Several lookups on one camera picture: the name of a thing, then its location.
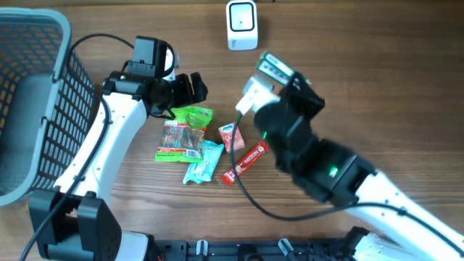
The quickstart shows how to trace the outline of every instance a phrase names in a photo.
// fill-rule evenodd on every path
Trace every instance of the snack package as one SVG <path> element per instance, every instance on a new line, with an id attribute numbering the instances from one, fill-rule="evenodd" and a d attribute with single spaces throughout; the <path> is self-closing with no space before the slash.
<path id="1" fill-rule="evenodd" d="M 227 153 L 231 153 L 231 141 L 232 141 L 232 131 L 235 123 L 230 123 L 219 128 L 219 133 L 221 138 L 223 138 L 225 144 L 225 150 Z M 245 147 L 244 139 L 241 137 L 239 127 L 235 132 L 235 139 L 233 140 L 233 150 L 243 149 Z"/>
<path id="2" fill-rule="evenodd" d="M 224 144 L 217 145 L 212 141 L 203 140 L 202 153 L 203 162 L 191 163 L 188 167 L 183 183 L 194 181 L 200 184 L 203 181 L 211 181 L 212 174 L 218 164 L 220 155 L 223 153 Z"/>
<path id="3" fill-rule="evenodd" d="M 258 144 L 256 144 L 256 146 L 251 151 L 249 151 L 245 155 L 245 157 L 242 157 L 236 163 L 235 170 L 237 171 L 237 174 L 241 176 L 245 172 L 245 170 L 251 167 L 253 163 L 256 162 L 264 153 L 269 151 L 270 147 L 263 140 L 258 142 Z M 232 169 L 224 173 L 221 178 L 227 186 L 233 185 L 233 183 L 237 179 Z"/>
<path id="4" fill-rule="evenodd" d="M 187 106 L 173 109 L 175 120 L 166 120 L 154 157 L 158 162 L 202 162 L 200 151 L 212 109 Z"/>

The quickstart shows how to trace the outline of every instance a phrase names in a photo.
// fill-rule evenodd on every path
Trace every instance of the green light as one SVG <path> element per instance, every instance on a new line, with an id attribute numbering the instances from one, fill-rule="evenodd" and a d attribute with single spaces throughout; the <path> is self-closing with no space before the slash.
<path id="1" fill-rule="evenodd" d="M 332 167 L 330 173 L 328 174 L 330 177 L 335 178 L 336 174 L 339 172 L 339 169 L 336 167 Z"/>

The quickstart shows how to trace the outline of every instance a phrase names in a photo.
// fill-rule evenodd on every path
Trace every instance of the plastic crate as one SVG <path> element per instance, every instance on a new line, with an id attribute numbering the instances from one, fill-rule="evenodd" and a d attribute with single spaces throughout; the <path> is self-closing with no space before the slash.
<path id="1" fill-rule="evenodd" d="M 51 189 L 83 143 L 96 97 L 76 53 L 66 72 L 71 27 L 54 10 L 0 8 L 0 206 Z"/>

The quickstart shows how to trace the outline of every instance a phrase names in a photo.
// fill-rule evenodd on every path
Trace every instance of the blue packet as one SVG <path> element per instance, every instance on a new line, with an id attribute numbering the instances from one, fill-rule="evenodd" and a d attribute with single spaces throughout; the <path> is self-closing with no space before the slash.
<path id="1" fill-rule="evenodd" d="M 218 164 L 220 155 L 223 153 L 224 144 L 217 145 L 212 141 L 203 140 L 200 147 L 203 153 L 203 162 L 191 163 L 188 167 L 183 183 L 189 181 L 200 184 L 203 181 L 211 181 L 212 174 Z"/>

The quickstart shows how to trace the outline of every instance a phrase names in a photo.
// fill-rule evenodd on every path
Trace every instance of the red packet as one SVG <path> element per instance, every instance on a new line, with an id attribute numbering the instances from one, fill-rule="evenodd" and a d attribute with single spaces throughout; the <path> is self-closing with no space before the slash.
<path id="1" fill-rule="evenodd" d="M 245 155 L 245 157 L 242 157 L 238 162 L 236 162 L 235 170 L 237 171 L 237 174 L 241 176 L 245 172 L 245 170 L 251 167 L 253 163 L 261 157 L 261 155 L 269 151 L 269 146 L 263 140 L 258 142 L 258 144 L 256 144 L 256 146 L 252 150 L 250 150 Z M 227 186 L 233 185 L 233 183 L 237 179 L 237 177 L 233 174 L 232 169 L 224 173 L 221 178 Z"/>
<path id="2" fill-rule="evenodd" d="M 225 150 L 227 153 L 231 153 L 231 141 L 232 141 L 232 131 L 235 123 L 230 123 L 219 128 L 219 133 L 221 138 L 223 138 Z M 233 150 L 243 149 L 245 147 L 244 139 L 241 137 L 239 127 L 235 132 L 235 139 L 233 140 Z"/>

